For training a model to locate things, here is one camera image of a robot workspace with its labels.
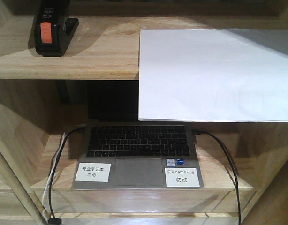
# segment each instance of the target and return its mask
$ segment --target intel sticker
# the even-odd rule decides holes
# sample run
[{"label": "intel sticker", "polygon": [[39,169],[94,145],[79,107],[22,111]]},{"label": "intel sticker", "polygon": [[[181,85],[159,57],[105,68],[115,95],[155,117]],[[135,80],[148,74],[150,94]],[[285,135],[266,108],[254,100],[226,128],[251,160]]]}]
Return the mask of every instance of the intel sticker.
[{"label": "intel sticker", "polygon": [[177,163],[178,165],[184,165],[184,164],[185,164],[184,161],[183,161],[183,158],[178,158],[178,159],[176,160],[176,163]]},{"label": "intel sticker", "polygon": [[176,164],[175,164],[175,159],[174,159],[174,158],[168,158],[168,159],[166,159],[166,164],[167,164],[167,166],[169,166],[169,167],[176,166]]}]

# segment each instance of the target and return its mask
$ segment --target black stapler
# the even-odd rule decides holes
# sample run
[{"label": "black stapler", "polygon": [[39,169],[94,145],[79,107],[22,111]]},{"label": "black stapler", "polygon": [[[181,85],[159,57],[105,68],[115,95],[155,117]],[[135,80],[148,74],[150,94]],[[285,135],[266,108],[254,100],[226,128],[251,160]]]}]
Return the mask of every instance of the black stapler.
[{"label": "black stapler", "polygon": [[77,29],[78,19],[68,18],[70,0],[42,0],[35,25],[35,48],[45,57],[63,56]]}]

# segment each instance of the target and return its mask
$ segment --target wooden shelving unit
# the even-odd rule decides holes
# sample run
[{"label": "wooden shelving unit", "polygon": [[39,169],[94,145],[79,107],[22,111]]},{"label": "wooden shelving unit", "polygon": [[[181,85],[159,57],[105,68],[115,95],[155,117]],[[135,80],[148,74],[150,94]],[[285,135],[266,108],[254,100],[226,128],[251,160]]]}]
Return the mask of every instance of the wooden shelving unit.
[{"label": "wooden shelving unit", "polygon": [[[141,29],[288,29],[288,0],[257,4],[72,1],[71,16],[80,21],[76,34],[63,57],[44,58],[36,54],[33,44],[38,4],[0,0],[0,155],[6,162],[0,163],[0,171],[7,166],[12,175],[7,185],[3,177],[9,176],[0,174],[3,224],[14,219],[20,225],[45,224],[40,199],[51,157],[61,133],[86,122],[86,106],[62,105],[54,80],[138,79]],[[260,197],[274,177],[288,179],[285,173],[278,174],[288,159],[288,123],[206,122],[193,123],[193,128],[214,133],[230,149],[239,170],[242,216],[258,221],[251,209],[266,202]],[[53,187],[56,215],[65,222],[235,224],[229,166],[211,138],[196,136],[205,185],[201,189],[73,191],[81,138],[70,138]],[[267,191],[275,195],[277,190]]]}]

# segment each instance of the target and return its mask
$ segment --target cable plug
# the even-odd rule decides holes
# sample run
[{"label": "cable plug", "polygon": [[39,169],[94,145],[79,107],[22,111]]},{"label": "cable plug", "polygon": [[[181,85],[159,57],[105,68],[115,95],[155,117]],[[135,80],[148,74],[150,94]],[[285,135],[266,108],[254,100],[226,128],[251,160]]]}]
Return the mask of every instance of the cable plug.
[{"label": "cable plug", "polygon": [[58,218],[49,218],[48,225],[63,225],[61,219]]}]

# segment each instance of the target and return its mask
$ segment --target sticker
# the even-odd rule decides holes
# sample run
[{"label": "sticker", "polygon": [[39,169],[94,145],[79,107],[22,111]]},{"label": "sticker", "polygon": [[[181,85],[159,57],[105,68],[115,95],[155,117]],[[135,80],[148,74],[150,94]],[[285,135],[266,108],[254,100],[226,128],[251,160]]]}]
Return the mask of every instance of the sticker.
[{"label": "sticker", "polygon": [[198,188],[196,168],[165,168],[166,187]]},{"label": "sticker", "polygon": [[184,161],[183,161],[183,158],[178,158],[178,159],[176,159],[176,164],[178,164],[178,165],[184,165],[185,163],[184,163]]},{"label": "sticker", "polygon": [[167,164],[167,166],[176,166],[176,164],[175,164],[175,159],[174,158],[168,158],[168,159],[166,159],[166,164]]},{"label": "sticker", "polygon": [[76,181],[108,182],[111,164],[80,163],[77,169]]}]

